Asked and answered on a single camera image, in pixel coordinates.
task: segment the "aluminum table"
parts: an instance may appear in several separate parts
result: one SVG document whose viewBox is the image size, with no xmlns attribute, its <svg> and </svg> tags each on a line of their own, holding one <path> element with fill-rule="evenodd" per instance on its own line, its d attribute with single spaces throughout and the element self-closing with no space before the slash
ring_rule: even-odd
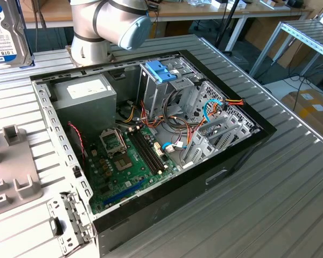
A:
<svg viewBox="0 0 323 258">
<path fill-rule="evenodd" d="M 244 167 L 107 255 L 114 257 L 323 257 L 323 138 L 206 40 L 146 41 L 119 60 L 187 49 L 261 113 L 277 132 Z M 27 130 L 42 198 L 0 214 L 0 257 L 62 257 L 46 202 L 67 191 L 28 76 L 73 65 L 66 51 L 36 54 L 36 66 L 0 71 L 0 128 Z M 97 257 L 86 245 L 70 257 Z"/>
<path fill-rule="evenodd" d="M 258 59 L 256 60 L 254 66 L 252 67 L 249 73 L 251 77 L 254 77 L 257 73 L 263 60 L 274 45 L 281 31 L 287 32 L 289 36 L 286 38 L 279 51 L 276 53 L 275 57 L 273 58 L 274 61 L 277 60 L 280 57 L 280 55 L 284 53 L 287 46 L 290 44 L 292 38 L 300 40 L 304 44 L 317 51 L 317 54 L 308 63 L 308 65 L 304 68 L 300 75 L 304 75 L 311 67 L 311 65 L 313 65 L 315 60 L 320 55 L 323 55 L 323 24 L 321 24 L 317 20 L 283 21 L 278 24 L 274 33 L 270 37 L 269 41 L 267 42 Z"/>
</svg>

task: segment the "desk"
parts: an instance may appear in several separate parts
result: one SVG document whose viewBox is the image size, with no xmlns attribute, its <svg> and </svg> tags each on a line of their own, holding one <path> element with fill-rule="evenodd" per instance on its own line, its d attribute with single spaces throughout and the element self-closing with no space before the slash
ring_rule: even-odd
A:
<svg viewBox="0 0 323 258">
<path fill-rule="evenodd" d="M 323 138 L 207 41 L 150 39 L 118 60 L 188 49 L 244 97 L 277 132 L 238 172 L 105 258 L 323 257 Z M 58 166 L 30 75 L 73 68 L 65 50 L 37 53 L 36 66 L 0 70 L 0 127 L 17 124 L 28 141 L 44 195 L 0 214 L 0 257 L 62 257 L 46 202 L 70 189 Z M 69 258 L 96 256 L 94 244 Z"/>
<path fill-rule="evenodd" d="M 27 28 L 34 28 L 33 12 L 26 6 L 22 6 L 23 15 Z M 47 27 L 71 27 L 72 11 L 68 0 L 49 0 L 42 7 L 42 13 L 47 23 Z M 300 20 L 304 20 L 313 9 L 305 8 L 285 10 L 272 10 L 265 5 L 257 2 L 248 4 L 246 9 L 236 10 L 233 18 L 238 18 L 238 23 L 232 33 L 226 51 L 231 51 L 241 33 L 243 26 L 248 18 L 251 17 L 281 17 L 281 16 L 300 16 Z M 170 3 L 162 2 L 159 5 L 158 22 L 171 22 L 176 20 L 207 20 L 207 19 L 221 19 L 224 10 L 218 10 L 212 5 L 205 5 L 203 7 L 193 7 L 186 2 Z M 150 12 L 151 20 L 156 20 L 156 14 Z"/>
</svg>

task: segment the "hard drive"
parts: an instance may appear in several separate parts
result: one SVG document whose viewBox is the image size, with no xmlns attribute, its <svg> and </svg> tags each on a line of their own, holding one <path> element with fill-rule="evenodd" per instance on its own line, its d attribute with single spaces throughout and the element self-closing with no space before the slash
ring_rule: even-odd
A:
<svg viewBox="0 0 323 258">
<path fill-rule="evenodd" d="M 0 0 L 0 69 L 33 65 L 19 3 Z"/>
</svg>

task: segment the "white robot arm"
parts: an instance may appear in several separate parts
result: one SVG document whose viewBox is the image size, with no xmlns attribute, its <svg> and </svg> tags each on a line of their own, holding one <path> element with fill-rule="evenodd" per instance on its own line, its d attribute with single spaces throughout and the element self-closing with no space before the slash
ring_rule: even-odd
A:
<svg viewBox="0 0 323 258">
<path fill-rule="evenodd" d="M 145 0 L 71 0 L 71 6 L 71 53 L 81 65 L 108 62 L 110 42 L 133 50 L 149 35 L 151 20 Z"/>
</svg>

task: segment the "motherboard chip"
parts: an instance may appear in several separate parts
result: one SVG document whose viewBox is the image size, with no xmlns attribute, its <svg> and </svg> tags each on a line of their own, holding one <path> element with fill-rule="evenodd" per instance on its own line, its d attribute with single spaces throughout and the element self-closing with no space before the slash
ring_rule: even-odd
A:
<svg viewBox="0 0 323 258">
<path fill-rule="evenodd" d="M 126 153 L 114 157 L 113 162 L 118 171 L 122 171 L 133 166 L 131 159 L 128 157 Z"/>
<path fill-rule="evenodd" d="M 106 192 L 109 192 L 110 191 L 110 188 L 108 185 L 105 185 L 101 188 L 101 193 L 104 194 Z"/>
</svg>

